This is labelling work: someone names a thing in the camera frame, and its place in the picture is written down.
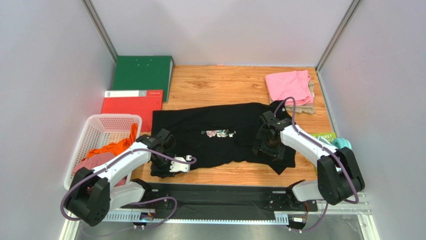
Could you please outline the black floral t shirt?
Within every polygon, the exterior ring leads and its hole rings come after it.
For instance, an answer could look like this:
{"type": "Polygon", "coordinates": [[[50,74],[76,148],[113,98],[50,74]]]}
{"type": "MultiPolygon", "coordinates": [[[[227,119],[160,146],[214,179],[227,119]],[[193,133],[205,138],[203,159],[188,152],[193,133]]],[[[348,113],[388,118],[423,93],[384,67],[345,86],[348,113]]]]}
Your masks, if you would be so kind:
{"type": "Polygon", "coordinates": [[[165,129],[175,138],[175,146],[167,154],[197,159],[191,169],[214,168],[231,162],[268,165],[278,175],[296,166],[296,151],[287,148],[283,159],[263,152],[253,153],[259,117],[274,112],[279,105],[251,102],[215,105],[182,110],[156,110],[152,116],[151,133],[165,129]]]}

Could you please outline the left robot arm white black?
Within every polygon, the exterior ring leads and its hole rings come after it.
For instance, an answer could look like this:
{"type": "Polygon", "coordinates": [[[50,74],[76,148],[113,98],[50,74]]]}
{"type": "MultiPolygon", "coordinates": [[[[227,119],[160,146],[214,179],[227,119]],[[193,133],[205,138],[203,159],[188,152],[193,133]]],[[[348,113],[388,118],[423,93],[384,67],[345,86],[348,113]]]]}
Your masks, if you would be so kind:
{"type": "Polygon", "coordinates": [[[62,215],[71,221],[98,225],[111,210],[141,202],[152,186],[141,179],[118,183],[133,170],[150,161],[167,165],[164,151],[176,143],[172,133],[161,129],[156,135],[142,135],[124,152],[94,169],[82,167],[74,174],[60,203],[62,215]]]}

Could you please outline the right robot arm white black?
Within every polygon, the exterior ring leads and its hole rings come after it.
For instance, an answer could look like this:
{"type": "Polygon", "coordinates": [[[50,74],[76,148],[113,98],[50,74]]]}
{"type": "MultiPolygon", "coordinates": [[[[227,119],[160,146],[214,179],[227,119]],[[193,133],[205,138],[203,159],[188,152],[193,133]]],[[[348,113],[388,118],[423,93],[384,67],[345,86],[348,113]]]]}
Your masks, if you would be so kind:
{"type": "Polygon", "coordinates": [[[359,203],[358,193],[365,188],[365,182],[350,148],[324,143],[302,130],[294,120],[278,119],[271,111],[263,113],[259,121],[254,154],[266,154],[281,161],[285,152],[293,149],[317,169],[316,180],[301,180],[286,188],[291,204],[310,200],[324,200],[333,206],[341,202],[359,203]]]}

